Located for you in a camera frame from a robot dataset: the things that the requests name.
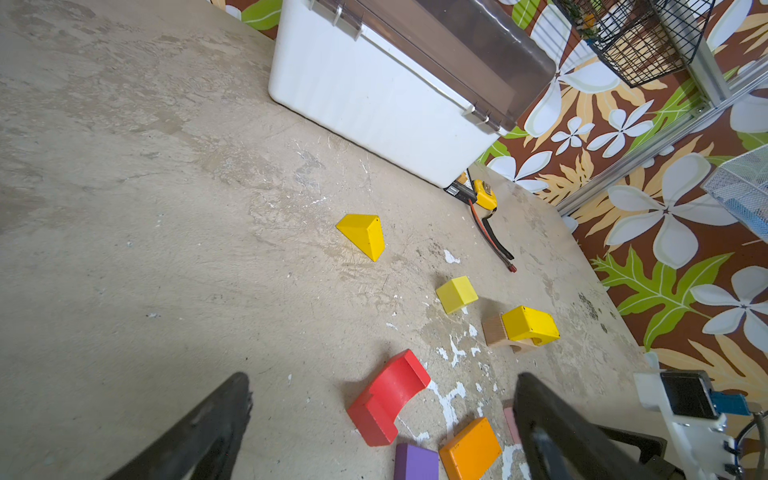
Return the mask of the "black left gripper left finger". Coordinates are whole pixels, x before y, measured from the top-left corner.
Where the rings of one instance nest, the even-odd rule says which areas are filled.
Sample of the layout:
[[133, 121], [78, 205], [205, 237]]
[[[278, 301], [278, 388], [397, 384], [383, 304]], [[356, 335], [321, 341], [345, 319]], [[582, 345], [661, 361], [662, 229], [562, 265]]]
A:
[[249, 377], [236, 372], [110, 477], [229, 479], [251, 409]]

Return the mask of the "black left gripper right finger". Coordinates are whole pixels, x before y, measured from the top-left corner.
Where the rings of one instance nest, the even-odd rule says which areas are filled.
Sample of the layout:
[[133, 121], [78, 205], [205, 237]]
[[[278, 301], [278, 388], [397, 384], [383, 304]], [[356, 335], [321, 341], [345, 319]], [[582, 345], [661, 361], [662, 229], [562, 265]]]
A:
[[656, 479], [634, 447], [611, 441], [535, 375], [518, 375], [513, 410], [533, 479]]

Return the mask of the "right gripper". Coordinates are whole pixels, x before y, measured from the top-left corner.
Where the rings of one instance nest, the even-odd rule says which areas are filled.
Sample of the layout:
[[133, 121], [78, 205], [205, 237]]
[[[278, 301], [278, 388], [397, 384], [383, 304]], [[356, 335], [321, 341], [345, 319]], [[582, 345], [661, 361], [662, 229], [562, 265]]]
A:
[[684, 472], [665, 459], [668, 442], [666, 439], [644, 433], [596, 425], [611, 441], [618, 442], [639, 451], [638, 462], [645, 466], [656, 479], [685, 480]]

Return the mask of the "pink rectangular wood block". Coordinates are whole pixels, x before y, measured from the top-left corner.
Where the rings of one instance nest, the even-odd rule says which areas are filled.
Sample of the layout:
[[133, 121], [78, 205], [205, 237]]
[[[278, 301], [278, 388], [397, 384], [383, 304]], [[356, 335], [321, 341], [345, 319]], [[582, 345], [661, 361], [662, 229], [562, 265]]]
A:
[[504, 407], [503, 408], [503, 414], [504, 414], [505, 421], [506, 421], [506, 424], [507, 424], [509, 432], [510, 432], [510, 437], [512, 439], [512, 443], [514, 445], [521, 445], [522, 444], [522, 440], [520, 438], [519, 430], [518, 430], [518, 427], [517, 427], [517, 424], [516, 424], [515, 414], [514, 414], [513, 408], [510, 407], [510, 406]]

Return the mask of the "yellow arch wood block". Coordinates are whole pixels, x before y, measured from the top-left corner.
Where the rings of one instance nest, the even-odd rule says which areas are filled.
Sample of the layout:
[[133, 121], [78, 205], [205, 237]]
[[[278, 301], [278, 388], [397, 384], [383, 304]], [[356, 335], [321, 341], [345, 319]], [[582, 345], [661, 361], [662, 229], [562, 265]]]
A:
[[520, 306], [504, 313], [501, 318], [510, 341], [530, 340], [540, 346], [560, 339], [554, 318], [546, 312]]

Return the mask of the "natural wood arch block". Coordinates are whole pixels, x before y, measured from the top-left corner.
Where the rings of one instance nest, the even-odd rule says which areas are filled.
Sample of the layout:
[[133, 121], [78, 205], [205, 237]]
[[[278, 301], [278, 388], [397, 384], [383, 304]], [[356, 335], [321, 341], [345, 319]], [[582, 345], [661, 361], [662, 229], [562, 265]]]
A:
[[511, 340], [508, 337], [501, 314], [483, 320], [482, 329], [486, 345], [489, 348], [510, 347], [515, 354], [536, 349], [536, 345], [530, 339]]

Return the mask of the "red arch wood block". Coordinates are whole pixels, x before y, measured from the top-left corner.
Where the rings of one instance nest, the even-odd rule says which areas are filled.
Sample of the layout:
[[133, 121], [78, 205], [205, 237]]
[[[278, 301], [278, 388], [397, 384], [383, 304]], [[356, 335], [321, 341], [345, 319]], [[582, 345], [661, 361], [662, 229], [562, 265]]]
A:
[[368, 446], [391, 445], [399, 434], [395, 420], [400, 412], [430, 383], [431, 377], [416, 355], [405, 350], [386, 363], [347, 414]]

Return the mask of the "orange rectangular wood block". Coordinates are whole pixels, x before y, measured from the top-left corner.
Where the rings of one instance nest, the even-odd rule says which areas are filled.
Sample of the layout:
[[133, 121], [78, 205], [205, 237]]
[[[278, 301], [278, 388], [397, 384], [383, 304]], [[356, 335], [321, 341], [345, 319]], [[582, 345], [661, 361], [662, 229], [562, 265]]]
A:
[[470, 422], [439, 450], [450, 480], [481, 479], [501, 455], [502, 448], [485, 417]]

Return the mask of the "purple cube wood block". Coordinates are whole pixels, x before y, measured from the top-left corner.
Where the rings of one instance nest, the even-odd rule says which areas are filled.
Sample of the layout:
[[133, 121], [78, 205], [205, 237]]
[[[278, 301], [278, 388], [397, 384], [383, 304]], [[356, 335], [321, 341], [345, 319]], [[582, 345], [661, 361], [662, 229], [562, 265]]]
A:
[[436, 451], [408, 443], [396, 447], [395, 480], [438, 480], [439, 455]]

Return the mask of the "lime cube block middle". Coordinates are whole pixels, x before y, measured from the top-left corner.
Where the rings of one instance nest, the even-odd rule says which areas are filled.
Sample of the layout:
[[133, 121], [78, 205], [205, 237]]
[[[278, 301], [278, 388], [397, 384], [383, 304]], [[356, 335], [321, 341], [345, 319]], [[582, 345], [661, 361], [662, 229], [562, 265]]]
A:
[[448, 315], [462, 310], [479, 298], [467, 276], [447, 281], [436, 289], [436, 295]]

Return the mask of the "yellow triangular wood block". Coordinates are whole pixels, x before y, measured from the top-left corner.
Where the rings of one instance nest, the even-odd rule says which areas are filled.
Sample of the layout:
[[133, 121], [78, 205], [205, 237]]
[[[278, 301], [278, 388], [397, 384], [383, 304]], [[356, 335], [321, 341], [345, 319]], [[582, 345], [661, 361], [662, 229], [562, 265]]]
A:
[[373, 262], [386, 249], [381, 220], [376, 215], [348, 214], [336, 228]]

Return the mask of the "yellow tape measure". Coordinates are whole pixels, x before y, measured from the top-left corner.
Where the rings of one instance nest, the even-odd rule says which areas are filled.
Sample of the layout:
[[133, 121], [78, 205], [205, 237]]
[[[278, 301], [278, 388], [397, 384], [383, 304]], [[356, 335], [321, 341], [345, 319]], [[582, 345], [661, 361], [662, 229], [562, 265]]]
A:
[[476, 179], [473, 181], [473, 188], [476, 195], [476, 203], [483, 209], [493, 212], [498, 208], [498, 199], [491, 186], [483, 181]]

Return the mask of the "white storage box brown lid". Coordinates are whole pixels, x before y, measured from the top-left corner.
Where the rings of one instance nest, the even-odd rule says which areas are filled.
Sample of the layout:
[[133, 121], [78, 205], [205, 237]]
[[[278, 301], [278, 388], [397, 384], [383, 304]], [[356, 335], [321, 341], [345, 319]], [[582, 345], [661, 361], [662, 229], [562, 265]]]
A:
[[515, 128], [555, 70], [495, 1], [286, 1], [268, 91], [445, 188]]

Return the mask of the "aluminium frame post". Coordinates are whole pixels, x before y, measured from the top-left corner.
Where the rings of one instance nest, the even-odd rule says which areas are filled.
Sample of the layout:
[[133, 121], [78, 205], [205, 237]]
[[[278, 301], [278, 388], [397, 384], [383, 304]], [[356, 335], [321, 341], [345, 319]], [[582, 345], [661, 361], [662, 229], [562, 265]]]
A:
[[556, 206], [559, 214], [573, 214], [608, 187], [660, 156], [666, 148], [704, 130], [728, 108], [767, 87], [767, 3], [760, 1], [758, 5], [760, 10], [754, 13], [750, 1], [728, 3], [714, 26], [702, 31], [698, 49], [687, 65], [694, 95], [690, 109], [643, 135], [639, 146], [630, 148], [562, 200]]

